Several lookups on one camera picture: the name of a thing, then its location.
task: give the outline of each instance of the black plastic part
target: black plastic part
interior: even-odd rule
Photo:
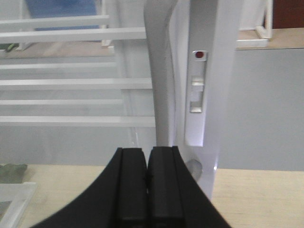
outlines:
[[[117,210],[118,227],[147,227],[146,172],[146,160],[142,150],[123,149]]]
[[[115,228],[122,148],[74,201],[33,228]]]
[[[231,228],[192,178],[177,146],[172,147],[187,228]]]
[[[148,165],[151,228],[181,228],[183,213],[171,147],[154,147]]]

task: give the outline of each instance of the wooden floor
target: wooden floor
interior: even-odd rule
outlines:
[[[239,39],[259,39],[255,31],[241,31]],[[267,47],[252,49],[304,48],[304,28],[279,28],[273,30],[273,37]]]
[[[38,188],[19,228],[29,228],[79,195],[101,166],[29,165]],[[218,169],[213,204],[234,228],[303,228],[304,172]]]

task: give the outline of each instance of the blue panel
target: blue panel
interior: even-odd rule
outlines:
[[[94,0],[26,0],[32,18],[96,15]],[[36,30],[97,29],[94,26],[38,28]]]

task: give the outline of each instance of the green cloth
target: green cloth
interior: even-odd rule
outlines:
[[[20,184],[28,165],[0,165],[0,183],[1,184]]]

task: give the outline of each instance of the dark red door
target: dark red door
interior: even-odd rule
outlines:
[[[274,29],[304,28],[304,0],[274,0]]]

